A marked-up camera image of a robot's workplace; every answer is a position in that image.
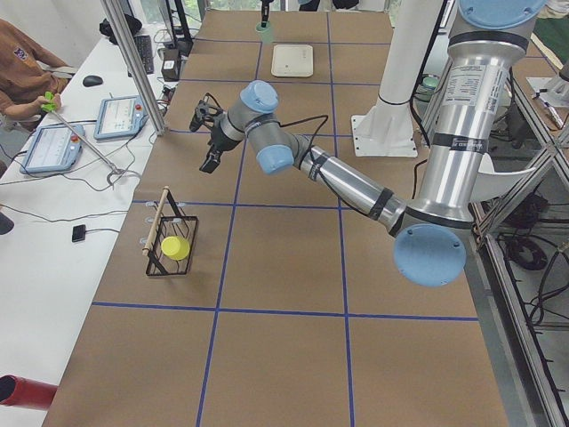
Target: person's hand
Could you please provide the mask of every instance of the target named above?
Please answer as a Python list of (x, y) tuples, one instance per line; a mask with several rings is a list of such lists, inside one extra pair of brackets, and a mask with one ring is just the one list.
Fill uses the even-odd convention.
[(51, 100), (48, 100), (43, 95), (40, 95), (36, 98), (35, 103), (39, 109), (42, 108), (44, 104), (52, 103), (53, 105), (55, 105), (55, 110), (57, 111), (58, 109), (61, 108), (61, 95), (56, 93), (55, 95), (53, 95), (53, 99)]

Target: blue joint cap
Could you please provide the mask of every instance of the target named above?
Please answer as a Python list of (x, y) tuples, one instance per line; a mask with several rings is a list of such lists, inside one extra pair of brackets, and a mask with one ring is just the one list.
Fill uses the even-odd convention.
[(395, 239), (393, 258), (401, 274), (423, 286), (442, 286), (464, 269), (466, 248), (449, 229), (416, 224)]
[(459, 12), (474, 27), (506, 29), (529, 21), (540, 12), (546, 1), (459, 0)]
[(267, 175), (294, 165), (293, 152), (286, 145), (269, 145), (257, 153), (257, 162)]
[(269, 114), (278, 106), (278, 95), (273, 86), (262, 80), (253, 80), (243, 91), (241, 101), (253, 111)]

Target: blue device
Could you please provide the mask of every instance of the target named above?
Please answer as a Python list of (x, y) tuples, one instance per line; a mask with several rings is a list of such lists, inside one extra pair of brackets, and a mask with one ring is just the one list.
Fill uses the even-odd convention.
[(129, 138), (136, 135), (148, 120), (140, 96), (110, 98), (100, 103), (95, 140)]
[(85, 135), (81, 125), (74, 125), (73, 128), (74, 133), (65, 125), (37, 128), (20, 172), (57, 173), (71, 169), (81, 150), (81, 140), (77, 135)]

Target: red cup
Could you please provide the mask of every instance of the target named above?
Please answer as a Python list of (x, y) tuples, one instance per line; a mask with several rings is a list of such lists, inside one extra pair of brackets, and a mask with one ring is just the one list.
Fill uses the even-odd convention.
[(57, 385), (5, 375), (0, 378), (0, 405), (47, 411), (52, 404), (55, 391)]

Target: computer mouse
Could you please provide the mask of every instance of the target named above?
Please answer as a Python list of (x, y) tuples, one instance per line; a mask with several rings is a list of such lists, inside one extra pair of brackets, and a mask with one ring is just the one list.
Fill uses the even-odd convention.
[(91, 87), (103, 84), (103, 79), (99, 76), (85, 76), (83, 79), (83, 86)]

